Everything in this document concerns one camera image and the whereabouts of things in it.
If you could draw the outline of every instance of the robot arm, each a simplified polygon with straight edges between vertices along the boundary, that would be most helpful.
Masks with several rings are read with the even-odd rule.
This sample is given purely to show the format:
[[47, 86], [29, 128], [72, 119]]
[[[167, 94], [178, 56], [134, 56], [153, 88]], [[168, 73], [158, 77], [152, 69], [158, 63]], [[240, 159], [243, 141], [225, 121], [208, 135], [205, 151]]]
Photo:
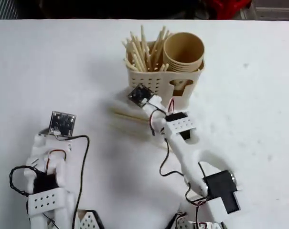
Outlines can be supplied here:
[[[156, 109], [165, 110], [161, 98], [141, 84], [129, 94], [129, 99], [148, 116]], [[240, 212], [242, 192], [236, 187], [235, 169], [230, 160], [218, 150], [211, 149], [209, 142], [197, 134], [195, 121], [187, 113], [155, 113], [151, 125], [167, 139], [181, 164], [185, 182], [198, 195], [207, 197], [201, 208], [206, 209], [209, 221], [220, 223]], [[199, 165], [203, 161], [221, 172], [206, 177]]]

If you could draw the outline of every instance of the utensil holder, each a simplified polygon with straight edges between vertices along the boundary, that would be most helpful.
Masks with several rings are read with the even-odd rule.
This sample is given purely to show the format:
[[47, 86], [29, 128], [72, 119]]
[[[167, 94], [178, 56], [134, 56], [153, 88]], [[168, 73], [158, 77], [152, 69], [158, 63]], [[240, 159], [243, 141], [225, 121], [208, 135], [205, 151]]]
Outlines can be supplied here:
[[[126, 52], [126, 58], [132, 62], [132, 56]], [[163, 63], [160, 55], [157, 66]], [[171, 98], [174, 97], [175, 109], [185, 109], [189, 105], [190, 96], [195, 89], [197, 80], [204, 70], [204, 60], [199, 69], [191, 73], [180, 72], [137, 72], [127, 68], [128, 83], [130, 87], [136, 87], [139, 83], [150, 88], [155, 94], [162, 98], [162, 105], [167, 107]]]

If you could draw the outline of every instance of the chopstick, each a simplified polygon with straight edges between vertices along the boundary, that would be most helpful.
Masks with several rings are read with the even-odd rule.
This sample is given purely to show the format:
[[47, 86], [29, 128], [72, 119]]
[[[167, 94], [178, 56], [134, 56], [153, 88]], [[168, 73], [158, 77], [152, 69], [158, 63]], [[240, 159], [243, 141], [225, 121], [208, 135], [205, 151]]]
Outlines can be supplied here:
[[138, 68], [136, 68], [134, 65], [132, 65], [127, 59], [124, 59], [124, 62], [126, 64], [126, 66], [134, 71], [139, 71]]
[[166, 27], [163, 26], [158, 34], [157, 40], [150, 46], [152, 47], [150, 49], [146, 41], [143, 25], [141, 25], [141, 42], [133, 32], [130, 32], [131, 40], [126, 38], [127, 43], [122, 42], [122, 44], [126, 51], [130, 53], [134, 64], [130, 63], [126, 58], [124, 59], [126, 66], [134, 71], [140, 72], [166, 71], [169, 67], [168, 64], [160, 63], [162, 64], [160, 67], [160, 64], [157, 63], [160, 59], [164, 42], [169, 36], [171, 36], [170, 31], [166, 30]]
[[150, 60], [150, 51], [149, 51], [148, 44], [146, 42], [143, 25], [141, 25], [141, 41], [142, 41], [142, 50], [145, 53], [149, 69], [152, 72], [153, 68], [152, 68], [152, 63], [151, 63], [151, 60]]
[[163, 69], [165, 68], [165, 65], [162, 64], [161, 68], [159, 69], [159, 72], [163, 72]]
[[164, 28], [162, 29], [162, 32], [161, 32], [161, 41], [160, 41], [160, 43], [159, 43], [159, 45], [158, 45], [158, 49], [157, 49], [157, 51], [156, 51], [156, 54], [154, 55], [153, 67], [156, 66], [156, 63], [158, 62], [159, 57], [160, 57], [160, 54], [161, 54], [162, 49], [163, 49], [163, 44], [164, 44], [164, 42], [165, 42], [165, 39], [163, 38], [164, 32], [165, 32], [165, 26], [164, 26]]
[[163, 71], [166, 72], [166, 71], [168, 70], [168, 68], [169, 68], [169, 64], [167, 63], [167, 64], [165, 65]]
[[141, 70], [142, 70], [143, 72], [147, 72], [148, 70], [146, 69], [146, 67], [144, 67], [144, 64], [143, 64], [143, 62], [142, 62], [142, 60], [141, 60], [141, 56], [140, 56], [140, 54], [139, 54], [139, 52], [138, 52], [138, 49], [137, 49], [135, 43], [132, 42], [131, 44], [132, 44], [132, 46], [133, 46], [133, 48], [134, 48], [135, 55], [136, 55], [136, 57], [137, 57], [137, 59], [138, 59], [138, 61], [139, 61], [139, 64], [140, 64], [140, 66], [141, 66]]
[[134, 59], [136, 68], [139, 69], [139, 72], [142, 72], [143, 70], [142, 70], [142, 68], [141, 68], [141, 65], [140, 65], [140, 63], [139, 63], [139, 60], [138, 60], [137, 56], [136, 56], [135, 54], [133, 54], [132, 56], [133, 56], [133, 59]]

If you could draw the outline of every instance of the circuit board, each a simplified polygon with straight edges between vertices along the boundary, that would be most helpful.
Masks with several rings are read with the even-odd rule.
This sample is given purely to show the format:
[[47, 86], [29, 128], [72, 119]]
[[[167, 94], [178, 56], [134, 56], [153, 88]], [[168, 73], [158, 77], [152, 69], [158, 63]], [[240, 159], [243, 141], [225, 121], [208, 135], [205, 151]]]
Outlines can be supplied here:
[[145, 103], [154, 96], [154, 92], [143, 84], [139, 84], [134, 90], [128, 95], [128, 98], [133, 101], [139, 107], [143, 107]]
[[49, 134], [61, 137], [72, 137], [76, 115], [53, 111]]

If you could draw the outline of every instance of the white table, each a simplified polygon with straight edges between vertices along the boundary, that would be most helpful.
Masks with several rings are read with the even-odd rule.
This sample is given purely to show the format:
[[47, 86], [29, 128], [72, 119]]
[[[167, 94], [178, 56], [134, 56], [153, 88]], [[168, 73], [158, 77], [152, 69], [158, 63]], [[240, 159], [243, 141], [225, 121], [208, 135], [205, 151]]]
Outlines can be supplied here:
[[[97, 210], [107, 229], [162, 229], [173, 216], [186, 185], [159, 176], [166, 152], [111, 128], [106, 115], [128, 83], [121, 40], [141, 23], [148, 40], [165, 24], [205, 43], [190, 111], [237, 164], [254, 207], [227, 227], [289, 227], [289, 22], [29, 20], [0, 21], [0, 228], [29, 228], [8, 174], [52, 110], [76, 114], [74, 135], [91, 138], [80, 208]], [[77, 193], [84, 142], [73, 148], [68, 187]], [[179, 167], [171, 155], [165, 170]], [[21, 172], [15, 183], [24, 187]]]

